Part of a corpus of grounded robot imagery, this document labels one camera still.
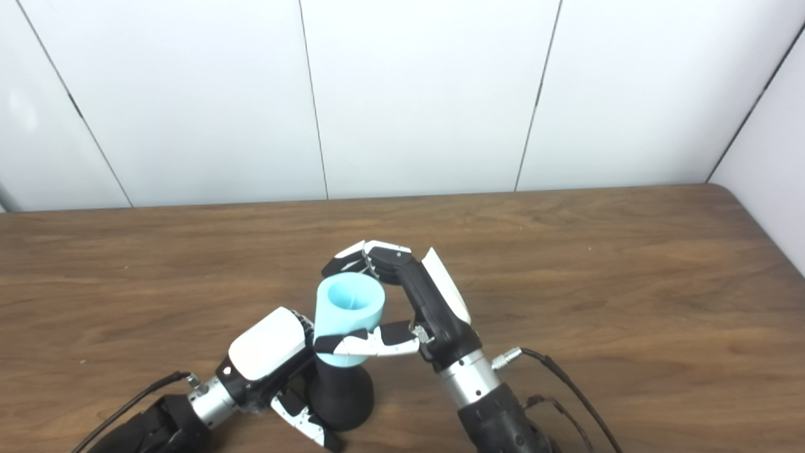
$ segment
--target white wall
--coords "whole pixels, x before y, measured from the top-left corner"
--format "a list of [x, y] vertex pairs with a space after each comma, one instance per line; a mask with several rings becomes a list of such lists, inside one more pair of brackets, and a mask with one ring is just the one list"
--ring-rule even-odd
[[518, 189], [704, 182], [803, 22], [789, 0], [566, 0]]
[[805, 38], [800, 37], [711, 182], [729, 189], [805, 274]]
[[303, 0], [331, 197], [512, 190], [559, 0]]
[[14, 0], [0, 0], [0, 197], [17, 210], [129, 206]]
[[704, 182], [805, 22], [787, 0], [20, 2], [100, 147], [0, 0], [10, 210]]
[[297, 0], [23, 0], [135, 206], [324, 198]]

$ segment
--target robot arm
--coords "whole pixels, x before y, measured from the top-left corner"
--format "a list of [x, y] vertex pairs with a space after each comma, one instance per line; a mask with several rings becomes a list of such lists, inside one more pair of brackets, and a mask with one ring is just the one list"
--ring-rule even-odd
[[[480, 453], [553, 453], [548, 438], [528, 420], [509, 386], [498, 379], [484, 357], [464, 300], [433, 249], [419, 262], [410, 249], [361, 242], [336, 255], [322, 274], [339, 272], [364, 272], [381, 282], [401, 285], [414, 320], [381, 325], [371, 333], [359, 330], [319, 337], [314, 345], [317, 352], [394, 355], [418, 345], [420, 355], [446, 384], [461, 424]], [[408, 332], [401, 333], [401, 326]]]
[[187, 395], [165, 395], [99, 440], [89, 453], [194, 453], [236, 412], [271, 407], [282, 419], [333, 453], [341, 441], [317, 419], [288, 381], [312, 369], [313, 324], [280, 307], [241, 334], [215, 376], [191, 375]]

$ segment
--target wooden table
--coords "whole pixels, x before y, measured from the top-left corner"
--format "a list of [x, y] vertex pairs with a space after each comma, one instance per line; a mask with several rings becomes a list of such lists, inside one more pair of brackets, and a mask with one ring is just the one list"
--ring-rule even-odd
[[[732, 195], [690, 185], [2, 214], [0, 450], [69, 451], [157, 377], [209, 378], [275, 307], [312, 315], [320, 268], [360, 239], [436, 247], [487, 356], [551, 354], [625, 451], [805, 448], [803, 278]], [[387, 292], [384, 320], [410, 317]], [[378, 404], [348, 453], [473, 451], [418, 356], [366, 367]], [[610, 451], [535, 361], [501, 374]], [[584, 451], [551, 407], [530, 415]], [[213, 451], [319, 451], [275, 414], [221, 429]]]

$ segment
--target light blue cylinder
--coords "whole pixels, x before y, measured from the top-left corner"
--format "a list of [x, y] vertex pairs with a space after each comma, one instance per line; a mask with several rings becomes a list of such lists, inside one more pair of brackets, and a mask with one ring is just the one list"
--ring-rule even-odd
[[[359, 329], [371, 331], [380, 323], [386, 292], [366, 274], [344, 272], [325, 278], [316, 291], [314, 340], [324, 335], [346, 335]], [[319, 354], [334, 367], [354, 367], [365, 355]]]

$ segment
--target black cone base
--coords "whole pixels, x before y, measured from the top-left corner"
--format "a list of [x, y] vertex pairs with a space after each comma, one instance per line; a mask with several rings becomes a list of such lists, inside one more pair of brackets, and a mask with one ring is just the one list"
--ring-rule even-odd
[[360, 365], [333, 367], [316, 357], [318, 376], [308, 387], [313, 413], [331, 430], [349, 431], [362, 425], [374, 408], [372, 377]]

